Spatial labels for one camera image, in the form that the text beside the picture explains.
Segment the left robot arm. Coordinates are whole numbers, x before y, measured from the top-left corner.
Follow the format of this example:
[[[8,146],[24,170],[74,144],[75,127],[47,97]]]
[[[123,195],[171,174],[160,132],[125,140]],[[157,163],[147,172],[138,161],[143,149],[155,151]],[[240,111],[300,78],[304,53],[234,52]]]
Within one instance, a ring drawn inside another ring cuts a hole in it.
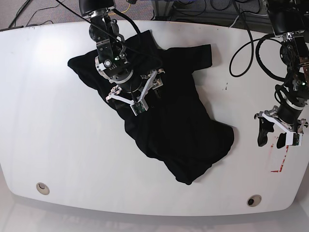
[[[274,126],[282,129],[277,148],[300,146],[303,128],[308,122],[300,118],[309,100],[309,49],[303,33],[309,28],[309,2],[307,0],[266,0],[264,2],[273,34],[263,36],[256,45],[255,56],[259,66],[272,79],[280,81],[275,86],[275,99],[279,103],[271,110],[257,113],[259,120],[259,147],[267,144],[268,133]],[[280,57],[287,67],[285,77],[274,75],[261,61],[259,50],[262,43],[273,38],[282,38]]]

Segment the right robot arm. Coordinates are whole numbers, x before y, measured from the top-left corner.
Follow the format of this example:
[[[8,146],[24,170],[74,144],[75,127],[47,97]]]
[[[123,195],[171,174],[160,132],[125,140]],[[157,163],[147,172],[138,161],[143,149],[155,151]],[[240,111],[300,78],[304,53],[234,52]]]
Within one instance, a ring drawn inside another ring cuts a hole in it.
[[[86,58],[90,66],[83,62],[81,69],[104,101],[142,112],[158,105],[163,64],[151,32],[141,32],[132,19],[116,9],[113,0],[81,0],[79,9],[81,16],[90,20],[89,35],[96,44],[96,50]],[[126,40],[110,12],[128,21],[136,35]]]

